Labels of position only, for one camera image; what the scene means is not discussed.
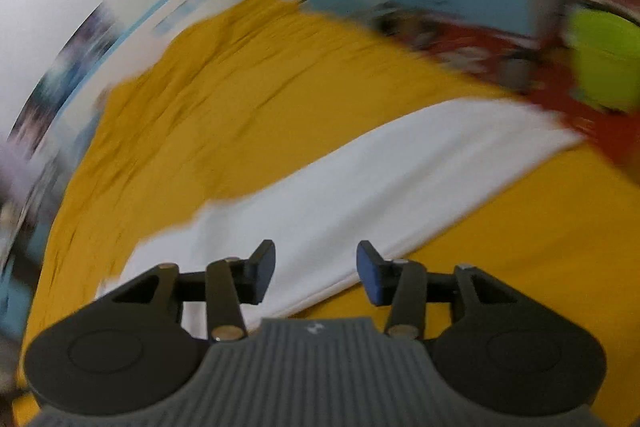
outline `yellow fabric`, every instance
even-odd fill
[[[245,0],[188,28],[151,70],[117,87],[53,225],[25,345],[89,302],[143,237],[211,198],[263,188],[394,118],[502,93],[356,26]],[[609,370],[594,410],[640,413],[640,192],[587,146],[561,153],[412,257],[477,264],[588,328]],[[355,287],[307,317],[373,315]],[[430,306],[430,331],[442,329]],[[16,409],[20,422],[33,402]]]

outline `lime green bucket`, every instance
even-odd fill
[[[617,15],[580,10],[571,26],[578,85],[593,102],[631,112],[640,105],[640,28]]]

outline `light blue trim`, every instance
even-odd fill
[[[86,84],[89,81],[89,79],[91,79],[92,76],[94,76],[95,72],[98,70],[98,68],[100,68],[103,62],[107,58],[109,58],[111,54],[114,51],[116,51],[116,49],[125,40],[127,40],[127,38],[129,38],[134,31],[136,31],[142,25],[142,23],[144,23],[147,19],[149,19],[149,17],[151,17],[155,12],[157,12],[168,1],[170,0],[159,0],[158,2],[156,2],[151,8],[149,8],[149,10],[146,11],[146,13],[142,17],[140,17],[140,19],[138,19],[127,30],[124,31],[124,33],[118,38],[118,40],[113,43],[113,46],[111,46],[111,48],[109,48],[107,52],[102,57],[100,57],[98,61],[94,64],[94,66],[88,71],[88,73],[85,75],[82,81],[76,86],[76,89],[74,89],[71,92],[68,99],[65,100],[65,102],[62,104],[62,107],[60,107],[60,110],[56,113],[49,127],[51,127],[53,124],[56,123],[60,115],[62,115],[62,113],[66,109],[66,106],[69,105],[69,103],[74,99],[76,94],[80,91],[81,87],[84,86],[84,84]]]

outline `poster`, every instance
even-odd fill
[[[11,204],[23,208],[27,205],[32,221],[52,221],[66,184],[91,142],[105,97],[97,101],[100,107],[95,111],[95,118],[80,133],[72,135],[66,130],[56,130],[51,128],[52,123],[74,90],[120,35],[119,22],[108,6],[101,3],[75,31],[37,83],[8,140],[0,143],[0,207]],[[65,140],[59,139],[61,132]],[[48,147],[43,143],[46,134],[46,140],[50,142]]]

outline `white towel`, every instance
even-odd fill
[[[218,259],[246,258],[273,239],[276,269],[264,302],[242,307],[255,328],[262,317],[296,313],[355,284],[360,240],[386,259],[410,253],[579,140],[526,103],[462,98],[433,105],[251,196],[206,204],[190,224],[140,243],[98,296],[159,263],[201,271]],[[186,305],[182,325],[204,338],[204,305]]]

